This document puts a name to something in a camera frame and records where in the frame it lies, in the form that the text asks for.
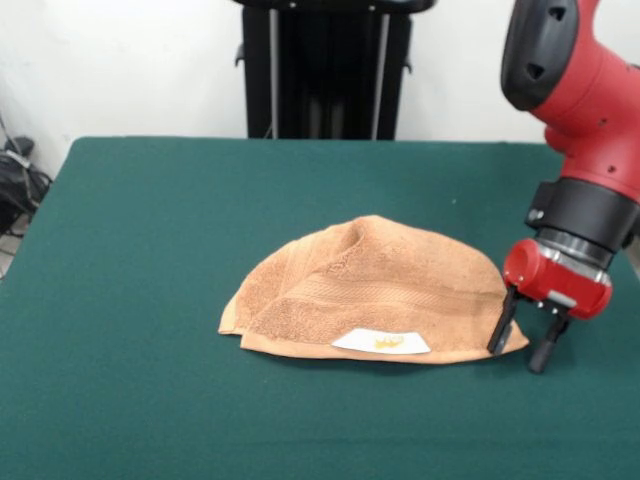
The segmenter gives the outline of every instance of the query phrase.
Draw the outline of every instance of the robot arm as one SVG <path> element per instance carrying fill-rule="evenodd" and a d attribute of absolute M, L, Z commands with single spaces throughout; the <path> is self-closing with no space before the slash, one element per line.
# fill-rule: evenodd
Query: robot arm
<path fill-rule="evenodd" d="M 564 154 L 556 182 L 542 183 L 526 223 L 533 239 L 508 255 L 503 315 L 489 343 L 508 335 L 517 302 L 556 317 L 530 369 L 542 372 L 573 318 L 607 306 L 607 270 L 638 232 L 640 70 L 597 42 L 599 0 L 517 0 L 507 36 L 502 89 L 518 110 L 547 125 L 547 143 Z"/>

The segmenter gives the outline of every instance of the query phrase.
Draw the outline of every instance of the table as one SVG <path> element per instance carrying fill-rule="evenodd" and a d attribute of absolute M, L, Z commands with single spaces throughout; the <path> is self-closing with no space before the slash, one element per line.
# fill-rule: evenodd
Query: table
<path fill-rule="evenodd" d="M 637 478 L 640 295 L 543 376 L 277 358 L 216 333 L 257 262 L 376 213 L 500 263 L 560 159 L 544 146 L 77 141 L 0 286 L 0 479 Z M 533 340 L 550 319 L 519 315 Z"/>

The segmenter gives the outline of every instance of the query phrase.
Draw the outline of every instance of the metal pole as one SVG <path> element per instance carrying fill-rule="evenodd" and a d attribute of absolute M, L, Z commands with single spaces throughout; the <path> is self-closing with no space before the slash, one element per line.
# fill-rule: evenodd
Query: metal pole
<path fill-rule="evenodd" d="M 280 13 L 278 10 L 269 11 L 269 44 L 271 53 L 271 133 L 278 138 L 279 124 L 279 81 L 280 81 Z"/>
<path fill-rule="evenodd" d="M 384 70 L 387 63 L 387 44 L 389 42 L 388 14 L 382 15 L 380 26 L 380 46 L 378 47 L 378 71 L 376 73 L 375 104 L 373 107 L 373 125 L 371 128 L 371 140 L 378 139 L 378 126 L 380 125 L 380 110 L 382 107 L 382 87 L 384 85 Z"/>

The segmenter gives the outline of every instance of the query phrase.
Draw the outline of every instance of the orange towel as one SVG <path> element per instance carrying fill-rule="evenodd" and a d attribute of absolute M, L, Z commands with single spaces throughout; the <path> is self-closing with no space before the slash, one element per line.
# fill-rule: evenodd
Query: orange towel
<path fill-rule="evenodd" d="M 490 356 L 505 293 L 479 251 L 368 216 L 264 260 L 227 305 L 219 331 L 274 355 L 455 363 Z M 503 353 L 528 344 L 512 328 Z"/>

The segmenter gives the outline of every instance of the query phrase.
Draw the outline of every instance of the floor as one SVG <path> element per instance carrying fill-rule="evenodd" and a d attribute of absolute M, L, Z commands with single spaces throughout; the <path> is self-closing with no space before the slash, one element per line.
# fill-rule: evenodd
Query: floor
<path fill-rule="evenodd" d="M 27 229 L 26 217 L 19 218 L 14 224 L 13 230 L 18 234 L 23 234 Z M 20 247 L 20 238 L 4 235 L 0 237 L 0 281 L 4 280 L 5 275 L 9 271 L 11 262 Z"/>

